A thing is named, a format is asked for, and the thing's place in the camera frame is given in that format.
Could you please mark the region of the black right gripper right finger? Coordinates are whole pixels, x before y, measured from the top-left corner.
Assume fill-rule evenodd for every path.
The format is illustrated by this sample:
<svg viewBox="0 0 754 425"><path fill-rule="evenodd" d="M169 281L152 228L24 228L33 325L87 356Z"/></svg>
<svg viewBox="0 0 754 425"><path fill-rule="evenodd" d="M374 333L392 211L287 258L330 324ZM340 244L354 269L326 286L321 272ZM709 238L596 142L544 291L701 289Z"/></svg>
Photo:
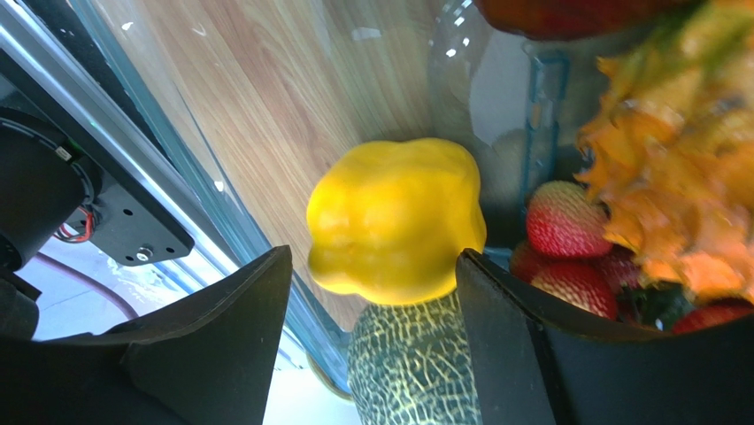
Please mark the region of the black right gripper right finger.
<svg viewBox="0 0 754 425"><path fill-rule="evenodd" d="M458 298L486 424L750 424L753 319L678 336L569 305L467 249Z"/></svg>

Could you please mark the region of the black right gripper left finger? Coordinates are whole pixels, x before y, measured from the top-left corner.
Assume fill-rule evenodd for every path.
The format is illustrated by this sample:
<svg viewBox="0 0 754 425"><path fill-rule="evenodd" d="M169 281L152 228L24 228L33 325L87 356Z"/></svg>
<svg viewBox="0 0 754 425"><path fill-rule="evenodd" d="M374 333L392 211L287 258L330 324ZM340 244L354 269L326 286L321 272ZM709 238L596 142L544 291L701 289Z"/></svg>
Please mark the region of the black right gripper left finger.
<svg viewBox="0 0 754 425"><path fill-rule="evenodd" d="M248 265L100 335L1 339L4 424L259 424L292 255Z"/></svg>

